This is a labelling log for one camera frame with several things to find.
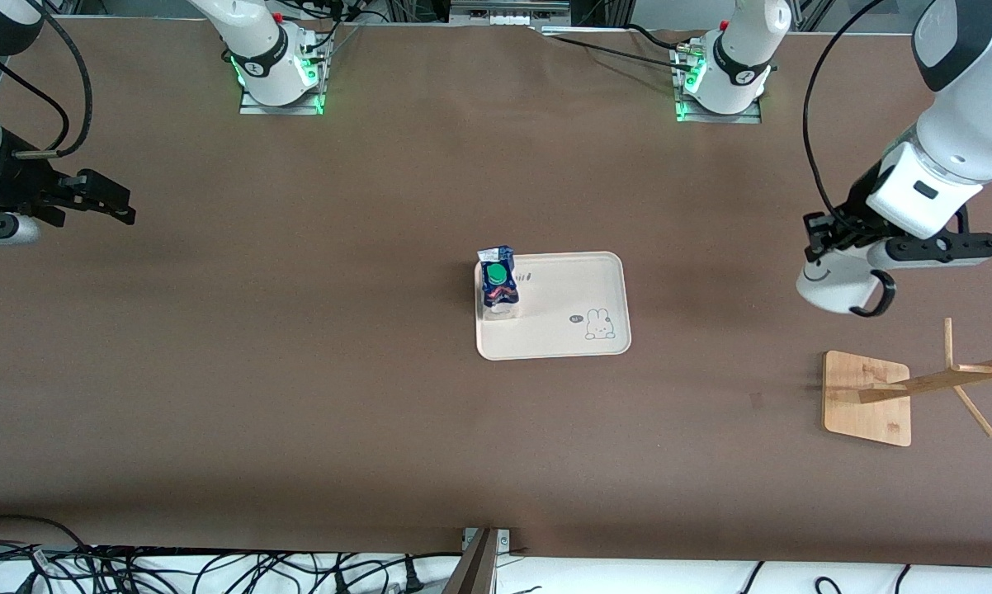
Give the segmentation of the white smiley face mug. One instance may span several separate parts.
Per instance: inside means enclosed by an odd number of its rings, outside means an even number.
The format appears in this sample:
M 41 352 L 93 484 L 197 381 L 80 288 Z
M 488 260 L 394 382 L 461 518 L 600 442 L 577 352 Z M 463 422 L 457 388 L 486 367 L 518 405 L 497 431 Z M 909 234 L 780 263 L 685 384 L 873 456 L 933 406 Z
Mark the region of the white smiley face mug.
M 861 318 L 881 316 L 897 294 L 892 275 L 870 259 L 876 247 L 852 247 L 825 253 L 801 268 L 799 295 L 818 309 Z

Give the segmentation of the blue white milk carton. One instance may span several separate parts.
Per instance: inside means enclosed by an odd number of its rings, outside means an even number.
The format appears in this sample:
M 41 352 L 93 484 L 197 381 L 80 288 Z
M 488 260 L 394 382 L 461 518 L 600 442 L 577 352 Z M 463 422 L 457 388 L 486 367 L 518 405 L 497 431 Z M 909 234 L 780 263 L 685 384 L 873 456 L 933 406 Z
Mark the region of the blue white milk carton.
M 514 251 L 508 245 L 477 252 L 480 312 L 483 320 L 510 319 L 517 315 L 520 294 L 514 275 Z

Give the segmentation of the cream rabbit print tray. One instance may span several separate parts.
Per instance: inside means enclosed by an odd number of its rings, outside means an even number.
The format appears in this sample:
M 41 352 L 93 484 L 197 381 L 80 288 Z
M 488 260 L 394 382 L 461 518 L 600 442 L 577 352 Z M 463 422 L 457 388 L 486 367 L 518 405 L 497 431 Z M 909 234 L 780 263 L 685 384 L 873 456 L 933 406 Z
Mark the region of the cream rabbit print tray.
M 481 318 L 474 269 L 475 346 L 490 361 L 620 355 L 631 346 L 624 268 L 612 252 L 514 255 L 515 317 Z

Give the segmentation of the wooden mug rack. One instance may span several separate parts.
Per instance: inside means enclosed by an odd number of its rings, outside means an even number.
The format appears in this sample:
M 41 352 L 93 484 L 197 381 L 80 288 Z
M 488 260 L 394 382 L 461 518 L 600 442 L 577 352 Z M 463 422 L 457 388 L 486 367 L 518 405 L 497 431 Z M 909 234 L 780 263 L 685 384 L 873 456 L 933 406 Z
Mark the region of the wooden mug rack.
M 966 386 L 992 380 L 992 360 L 957 362 L 955 324 L 942 321 L 944 368 L 930 375 L 911 375 L 899 362 L 847 352 L 823 354 L 823 428 L 835 435 L 906 447 L 912 443 L 912 398 L 952 391 L 987 437 L 992 426 L 972 402 Z

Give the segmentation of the brown table cover sheet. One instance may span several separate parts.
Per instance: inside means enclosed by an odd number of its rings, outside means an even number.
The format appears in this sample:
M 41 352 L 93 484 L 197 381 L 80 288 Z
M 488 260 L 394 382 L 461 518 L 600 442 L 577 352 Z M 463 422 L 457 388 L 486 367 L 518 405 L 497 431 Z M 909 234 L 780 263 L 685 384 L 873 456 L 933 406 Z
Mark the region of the brown table cover sheet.
M 821 425 L 820 357 L 992 358 L 992 260 L 798 296 L 821 207 L 783 42 L 760 125 L 677 121 L 664 70 L 522 27 L 365 26 L 325 113 L 239 113 L 210 23 L 63 22 L 95 116 L 62 172 L 131 191 L 0 247 L 0 514 L 89 542 L 992 564 L 992 439 L 956 396 L 908 447 Z M 969 203 L 992 233 L 992 184 Z M 612 252 L 631 346 L 485 360 L 477 252 Z M 992 421 L 992 381 L 972 395 Z

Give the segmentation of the grey power strip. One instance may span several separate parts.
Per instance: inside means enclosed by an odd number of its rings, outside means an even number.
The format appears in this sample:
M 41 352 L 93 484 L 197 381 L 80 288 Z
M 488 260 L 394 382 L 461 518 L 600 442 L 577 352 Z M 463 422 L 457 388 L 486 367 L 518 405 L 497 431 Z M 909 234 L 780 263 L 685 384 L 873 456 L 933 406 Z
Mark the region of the grey power strip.
M 448 0 L 455 26 L 571 26 L 570 0 Z

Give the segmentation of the dark metal beam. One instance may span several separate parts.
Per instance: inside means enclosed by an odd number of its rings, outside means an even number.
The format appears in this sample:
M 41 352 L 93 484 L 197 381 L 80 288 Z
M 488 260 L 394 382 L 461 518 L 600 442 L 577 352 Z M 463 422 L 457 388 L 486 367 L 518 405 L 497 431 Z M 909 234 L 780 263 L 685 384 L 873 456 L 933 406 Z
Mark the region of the dark metal beam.
M 496 588 L 496 541 L 491 527 L 480 529 L 462 554 L 441 594 L 494 594 Z

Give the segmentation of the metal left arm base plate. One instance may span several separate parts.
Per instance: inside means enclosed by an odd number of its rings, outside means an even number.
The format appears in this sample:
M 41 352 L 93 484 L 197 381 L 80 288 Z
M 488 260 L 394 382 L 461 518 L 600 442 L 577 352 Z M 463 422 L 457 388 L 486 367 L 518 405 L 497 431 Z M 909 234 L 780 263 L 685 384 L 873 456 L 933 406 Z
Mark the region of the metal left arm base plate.
M 759 100 L 763 82 L 755 82 L 755 72 L 743 71 L 746 83 L 734 84 L 734 76 L 712 60 L 715 54 L 697 39 L 668 53 L 680 123 L 753 125 L 763 120 Z

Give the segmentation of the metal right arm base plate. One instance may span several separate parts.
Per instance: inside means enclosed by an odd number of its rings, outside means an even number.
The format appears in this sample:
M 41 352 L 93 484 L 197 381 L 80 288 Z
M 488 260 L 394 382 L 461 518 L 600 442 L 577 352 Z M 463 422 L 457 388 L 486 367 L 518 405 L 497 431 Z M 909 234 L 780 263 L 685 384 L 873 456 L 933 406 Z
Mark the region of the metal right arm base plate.
M 333 42 L 295 23 L 280 24 L 281 55 L 244 58 L 231 53 L 242 98 L 242 114 L 319 116 L 325 112 Z

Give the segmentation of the small silver metal bracket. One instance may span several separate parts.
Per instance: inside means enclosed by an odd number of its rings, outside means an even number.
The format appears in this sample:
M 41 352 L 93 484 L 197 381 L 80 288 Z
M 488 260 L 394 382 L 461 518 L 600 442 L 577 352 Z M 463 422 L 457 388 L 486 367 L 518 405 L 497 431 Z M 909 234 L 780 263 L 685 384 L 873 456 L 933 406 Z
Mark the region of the small silver metal bracket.
M 460 549 L 465 552 L 472 544 L 474 538 L 479 534 L 477 527 L 467 527 L 462 531 Z M 495 530 L 496 553 L 497 555 L 508 555 L 511 552 L 511 531 L 508 529 Z

